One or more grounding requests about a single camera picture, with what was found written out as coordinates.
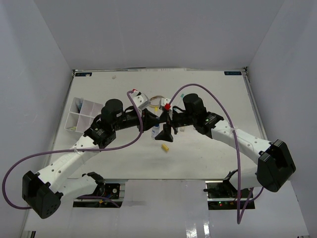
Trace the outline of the yellow tape roll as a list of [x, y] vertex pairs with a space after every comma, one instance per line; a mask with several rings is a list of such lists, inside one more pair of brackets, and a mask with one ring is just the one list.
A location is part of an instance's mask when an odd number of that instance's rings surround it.
[[155, 108], [160, 106], [161, 99], [164, 99], [163, 96], [157, 95], [150, 98], [150, 107]]

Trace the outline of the dark blue pen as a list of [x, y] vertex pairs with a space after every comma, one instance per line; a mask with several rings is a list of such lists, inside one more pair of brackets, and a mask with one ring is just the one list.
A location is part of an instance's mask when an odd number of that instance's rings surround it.
[[76, 105], [76, 107], [77, 107], [78, 113], [81, 112], [82, 105], [83, 105], [83, 101], [84, 101], [83, 98], [77, 98], [77, 99], [75, 100], [75, 105]]

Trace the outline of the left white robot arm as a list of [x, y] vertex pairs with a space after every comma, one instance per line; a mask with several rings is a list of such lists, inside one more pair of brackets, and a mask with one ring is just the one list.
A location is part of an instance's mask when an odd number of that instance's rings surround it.
[[75, 181], [68, 178], [89, 159], [104, 151], [119, 130], [137, 127], [139, 132], [158, 123], [147, 107], [150, 100], [140, 94], [132, 98], [132, 106], [123, 108], [119, 99], [108, 100], [90, 127], [70, 150], [36, 173], [28, 171], [22, 178], [22, 198], [41, 219], [50, 217], [61, 203], [80, 196], [99, 198], [104, 194], [104, 178], [95, 172]]

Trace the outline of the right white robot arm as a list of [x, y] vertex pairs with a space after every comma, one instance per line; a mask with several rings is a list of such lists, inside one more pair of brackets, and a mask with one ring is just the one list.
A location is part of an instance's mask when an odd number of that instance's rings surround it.
[[223, 190], [228, 197], [236, 197], [242, 189], [260, 186], [278, 192], [295, 172], [294, 161], [284, 141], [271, 142], [240, 129], [232, 129], [222, 116], [207, 111], [203, 100], [195, 93], [184, 96], [183, 103], [185, 108], [175, 111], [169, 99], [161, 99], [162, 114], [159, 119], [163, 130], [156, 140], [173, 142], [172, 135], [178, 132], [178, 128], [192, 125], [198, 133], [238, 148], [256, 167], [228, 173], [223, 180]]

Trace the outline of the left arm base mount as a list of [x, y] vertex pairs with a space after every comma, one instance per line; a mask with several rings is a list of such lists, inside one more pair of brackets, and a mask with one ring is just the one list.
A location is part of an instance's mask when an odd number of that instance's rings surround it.
[[97, 187], [91, 194], [84, 195], [84, 199], [73, 202], [73, 208], [120, 208], [123, 203], [123, 195], [121, 193], [121, 184], [107, 183], [105, 179], [95, 173], [90, 172], [82, 174], [82, 177], [88, 176], [92, 178]]

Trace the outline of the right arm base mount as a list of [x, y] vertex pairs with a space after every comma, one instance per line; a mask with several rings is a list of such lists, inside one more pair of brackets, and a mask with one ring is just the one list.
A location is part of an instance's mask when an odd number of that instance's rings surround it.
[[[209, 210], [236, 210], [237, 209], [237, 190], [227, 181], [210, 180], [206, 181], [204, 192], [207, 195], [207, 202]], [[242, 189], [240, 196], [240, 209], [245, 205], [250, 188]], [[255, 209], [253, 194], [246, 206], [246, 209]]]

